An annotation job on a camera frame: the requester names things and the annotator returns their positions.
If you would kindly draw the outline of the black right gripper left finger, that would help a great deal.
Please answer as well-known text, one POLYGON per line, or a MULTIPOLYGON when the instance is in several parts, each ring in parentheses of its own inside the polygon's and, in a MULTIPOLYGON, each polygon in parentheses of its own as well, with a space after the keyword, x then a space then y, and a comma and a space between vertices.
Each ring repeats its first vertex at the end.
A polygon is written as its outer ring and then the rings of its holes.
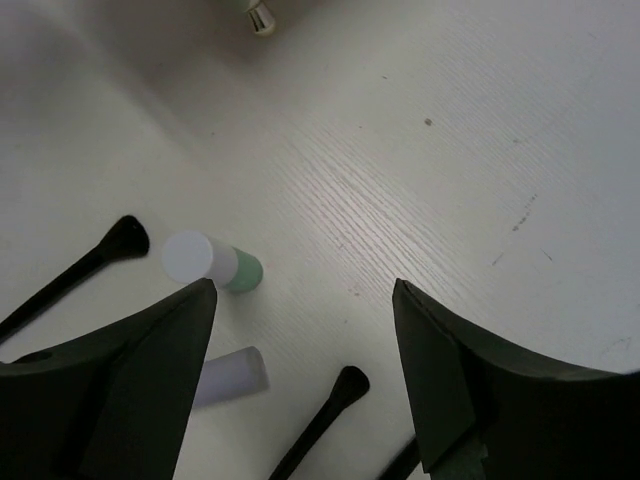
POLYGON ((216 304, 213 282, 200 279, 2 364, 2 478, 172 478, 216 304))

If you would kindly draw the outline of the lavender white tube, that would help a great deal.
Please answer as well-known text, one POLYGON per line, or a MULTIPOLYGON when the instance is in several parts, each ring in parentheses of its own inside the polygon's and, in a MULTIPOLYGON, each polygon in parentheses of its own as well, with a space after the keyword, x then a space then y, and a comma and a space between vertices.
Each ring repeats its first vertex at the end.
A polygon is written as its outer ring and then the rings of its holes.
POLYGON ((268 390, 270 381, 261 352, 254 346, 203 364, 193 407, 233 401, 268 390))

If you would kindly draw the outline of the black fan brush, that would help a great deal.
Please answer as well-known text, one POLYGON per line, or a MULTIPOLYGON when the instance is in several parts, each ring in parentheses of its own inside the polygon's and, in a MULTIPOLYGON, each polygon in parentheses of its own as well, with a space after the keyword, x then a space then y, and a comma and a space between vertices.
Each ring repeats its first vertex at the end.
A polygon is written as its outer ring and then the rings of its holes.
POLYGON ((407 480, 420 465, 420 462, 417 439, 416 436, 412 436, 387 464, 376 480, 407 480))

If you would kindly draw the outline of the small black makeup brush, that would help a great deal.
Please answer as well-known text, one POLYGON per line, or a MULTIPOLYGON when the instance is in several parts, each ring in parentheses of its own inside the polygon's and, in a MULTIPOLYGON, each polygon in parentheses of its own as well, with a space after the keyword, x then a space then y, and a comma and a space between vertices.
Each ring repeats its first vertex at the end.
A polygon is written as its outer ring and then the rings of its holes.
POLYGON ((278 463, 269 480, 288 479, 331 424, 344 410, 360 400, 369 389, 370 381, 360 368, 352 365, 345 366, 340 371, 329 397, 278 463))

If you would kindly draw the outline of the cream round drawer organizer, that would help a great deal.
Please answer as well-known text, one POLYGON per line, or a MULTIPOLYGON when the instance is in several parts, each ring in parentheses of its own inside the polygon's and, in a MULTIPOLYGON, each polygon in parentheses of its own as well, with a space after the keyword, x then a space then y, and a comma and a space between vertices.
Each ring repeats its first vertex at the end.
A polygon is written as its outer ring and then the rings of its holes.
POLYGON ((265 37, 274 33, 276 20, 263 0, 248 1, 245 15, 255 35, 265 37))

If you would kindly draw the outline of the green bottle white cap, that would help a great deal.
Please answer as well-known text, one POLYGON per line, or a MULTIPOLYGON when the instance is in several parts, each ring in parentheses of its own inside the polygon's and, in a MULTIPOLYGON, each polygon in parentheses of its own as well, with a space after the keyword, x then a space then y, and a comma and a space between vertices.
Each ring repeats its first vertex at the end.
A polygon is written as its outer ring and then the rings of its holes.
POLYGON ((178 283, 207 278, 218 289, 232 293, 256 289, 264 274, 255 256, 195 230, 169 237, 161 251, 161 262, 165 273, 178 283))

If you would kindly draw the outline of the black powder brush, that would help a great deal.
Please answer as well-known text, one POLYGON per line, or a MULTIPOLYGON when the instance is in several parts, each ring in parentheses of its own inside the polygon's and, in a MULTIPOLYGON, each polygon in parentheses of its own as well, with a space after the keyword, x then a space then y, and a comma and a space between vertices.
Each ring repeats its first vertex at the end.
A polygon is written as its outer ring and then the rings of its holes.
POLYGON ((1 343, 11 339, 75 287, 107 266, 143 258, 149 250, 149 235, 141 222, 133 215, 121 217, 94 248, 1 322, 1 343))

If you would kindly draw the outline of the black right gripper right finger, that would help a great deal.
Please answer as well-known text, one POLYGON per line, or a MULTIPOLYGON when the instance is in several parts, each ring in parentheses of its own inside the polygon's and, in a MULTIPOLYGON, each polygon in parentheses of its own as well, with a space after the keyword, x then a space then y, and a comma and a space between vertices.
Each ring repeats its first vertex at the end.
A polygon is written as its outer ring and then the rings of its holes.
POLYGON ((432 478, 638 477, 637 372, 531 351, 406 280, 392 304, 420 463, 432 478))

